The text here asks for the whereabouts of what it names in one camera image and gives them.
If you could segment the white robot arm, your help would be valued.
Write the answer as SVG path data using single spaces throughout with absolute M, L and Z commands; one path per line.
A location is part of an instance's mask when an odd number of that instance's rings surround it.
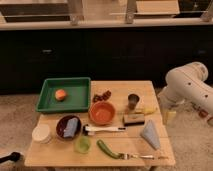
M 208 69 L 201 62 L 173 68 L 166 74 L 166 86 L 158 94 L 164 125 L 172 108 L 189 100 L 201 109 L 201 114 L 211 114 L 207 124 L 213 127 L 213 87 L 205 83 L 207 78 Z

